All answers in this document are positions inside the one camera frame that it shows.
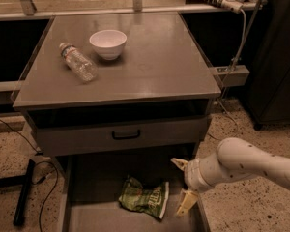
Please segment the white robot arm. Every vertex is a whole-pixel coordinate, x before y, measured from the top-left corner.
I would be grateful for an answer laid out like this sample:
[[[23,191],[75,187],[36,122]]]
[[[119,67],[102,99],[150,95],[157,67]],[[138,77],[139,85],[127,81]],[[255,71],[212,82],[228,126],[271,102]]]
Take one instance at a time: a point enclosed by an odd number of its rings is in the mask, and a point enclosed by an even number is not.
[[[240,138],[221,140],[206,158],[171,160],[184,172],[187,190],[181,191],[176,215],[182,217],[196,204],[200,193],[218,184],[234,183],[256,176],[290,190],[290,159],[267,153]]]

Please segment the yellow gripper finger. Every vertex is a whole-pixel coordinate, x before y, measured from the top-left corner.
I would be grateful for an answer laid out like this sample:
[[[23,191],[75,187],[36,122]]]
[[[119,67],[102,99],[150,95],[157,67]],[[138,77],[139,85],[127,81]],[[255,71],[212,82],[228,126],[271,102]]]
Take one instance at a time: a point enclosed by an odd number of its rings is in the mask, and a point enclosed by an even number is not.
[[[180,192],[180,201],[176,210],[176,215],[182,217],[197,203],[199,194],[191,189],[182,189]]]
[[[185,171],[187,165],[188,165],[188,161],[185,159],[176,159],[176,158],[172,158],[171,162],[173,164],[175,164],[180,170]]]

